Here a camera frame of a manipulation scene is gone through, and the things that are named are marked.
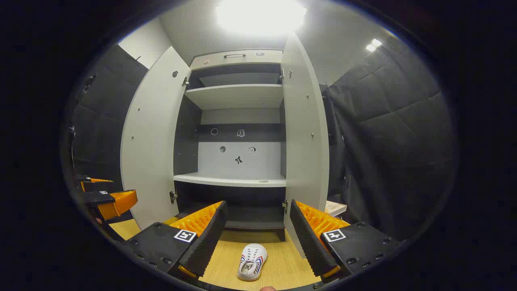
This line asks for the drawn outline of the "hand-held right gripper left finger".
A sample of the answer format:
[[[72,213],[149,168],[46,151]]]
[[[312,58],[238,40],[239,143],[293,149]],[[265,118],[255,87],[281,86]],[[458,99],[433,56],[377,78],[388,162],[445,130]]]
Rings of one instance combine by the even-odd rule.
[[[198,279],[204,276],[227,216],[227,202],[219,201],[172,224],[155,222],[123,246],[170,276]]]

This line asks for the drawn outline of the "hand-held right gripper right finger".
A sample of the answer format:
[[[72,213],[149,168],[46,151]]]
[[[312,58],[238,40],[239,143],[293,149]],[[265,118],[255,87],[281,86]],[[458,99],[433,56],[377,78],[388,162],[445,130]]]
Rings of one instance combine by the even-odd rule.
[[[367,270],[403,244],[366,222],[349,224],[301,201],[290,204],[290,221],[303,254],[323,283]]]

